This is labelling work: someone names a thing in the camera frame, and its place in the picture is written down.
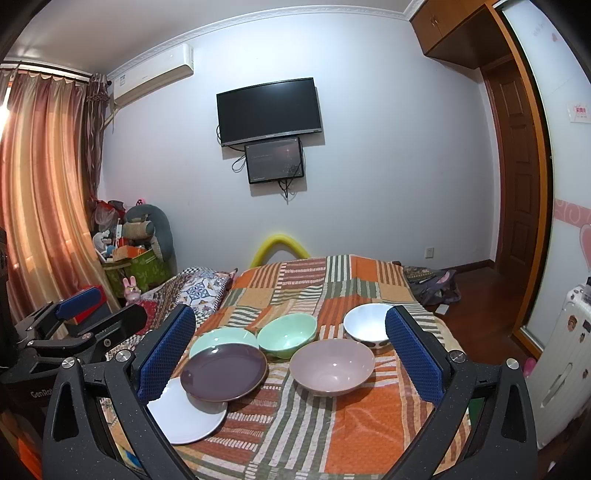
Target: striped blanket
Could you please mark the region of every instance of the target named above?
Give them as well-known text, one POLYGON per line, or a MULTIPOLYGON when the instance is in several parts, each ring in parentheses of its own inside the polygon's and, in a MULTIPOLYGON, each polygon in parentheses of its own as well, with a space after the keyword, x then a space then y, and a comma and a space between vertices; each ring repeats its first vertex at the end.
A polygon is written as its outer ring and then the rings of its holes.
MULTIPOLYGON (((339 255, 265 265, 238 277, 221 308, 200 325, 173 376, 180 375, 196 338, 219 326, 259 331, 287 313, 318 318, 319 339, 342 338, 343 318, 365 303, 403 304, 442 342, 449 331, 413 298, 402 267, 339 255)), ((260 388, 231 402, 208 438, 176 447, 203 479, 376 480, 402 455, 432 410, 420 400, 396 352, 378 352, 375 372, 359 389, 336 398, 301 388, 287 361, 269 359, 260 388)), ((116 419, 115 440, 131 450, 116 419)), ((439 471, 452 466, 469 433, 467 415, 439 471)))

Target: green basket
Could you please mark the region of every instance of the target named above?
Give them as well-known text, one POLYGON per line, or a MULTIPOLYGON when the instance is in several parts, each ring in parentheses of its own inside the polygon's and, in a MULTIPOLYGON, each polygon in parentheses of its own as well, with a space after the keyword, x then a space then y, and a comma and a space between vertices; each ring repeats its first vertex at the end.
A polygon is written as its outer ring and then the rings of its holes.
POLYGON ((125 258, 118 262, 103 264, 107 279, 117 298, 124 297, 123 279, 132 275, 142 293, 162 285, 170 277, 168 265, 148 250, 135 258, 125 258))

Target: white plate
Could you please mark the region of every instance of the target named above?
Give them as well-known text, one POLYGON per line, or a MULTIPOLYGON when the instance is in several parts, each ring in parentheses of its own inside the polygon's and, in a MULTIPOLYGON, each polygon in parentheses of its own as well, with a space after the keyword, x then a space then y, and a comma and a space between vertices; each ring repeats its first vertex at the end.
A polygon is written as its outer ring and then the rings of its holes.
POLYGON ((212 433, 223 421, 227 402, 197 400, 183 390, 179 377, 168 380, 162 396, 148 403, 154 420, 173 445, 193 443, 212 433))

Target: screw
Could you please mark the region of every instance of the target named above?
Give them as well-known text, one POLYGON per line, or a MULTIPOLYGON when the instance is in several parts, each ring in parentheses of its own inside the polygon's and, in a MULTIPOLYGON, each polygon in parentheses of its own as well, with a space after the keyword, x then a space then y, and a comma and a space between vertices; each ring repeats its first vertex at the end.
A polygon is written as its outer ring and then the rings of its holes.
POLYGON ((117 352, 117 355, 115 355, 115 360, 118 362, 126 362, 129 360, 130 356, 131 352, 129 350, 121 350, 120 352, 117 352))
POLYGON ((76 359, 73 356, 69 356, 68 358, 64 358, 64 361, 61 363, 61 365, 64 368, 71 368, 75 363, 76 359))
POLYGON ((519 368, 519 362, 514 358, 507 359, 507 366, 512 370, 517 370, 519 368))
POLYGON ((466 354, 461 350, 452 350, 449 352, 449 358, 457 364, 462 364, 466 361, 466 354))

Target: storage box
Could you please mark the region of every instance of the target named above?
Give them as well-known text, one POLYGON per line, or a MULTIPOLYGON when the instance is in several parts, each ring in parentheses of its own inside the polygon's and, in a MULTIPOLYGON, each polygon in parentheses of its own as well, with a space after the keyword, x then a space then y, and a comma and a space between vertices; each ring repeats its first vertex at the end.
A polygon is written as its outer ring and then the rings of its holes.
POLYGON ((116 248, 113 252, 113 261, 118 262, 119 260, 125 260, 127 258, 135 258, 140 256, 145 251, 145 248, 123 245, 122 247, 116 248))
POLYGON ((103 269, 109 284, 111 284, 113 293, 120 299, 124 297, 124 278, 133 275, 142 293, 162 285, 171 278, 168 265, 158 259, 152 250, 148 250, 135 258, 103 264, 103 269))

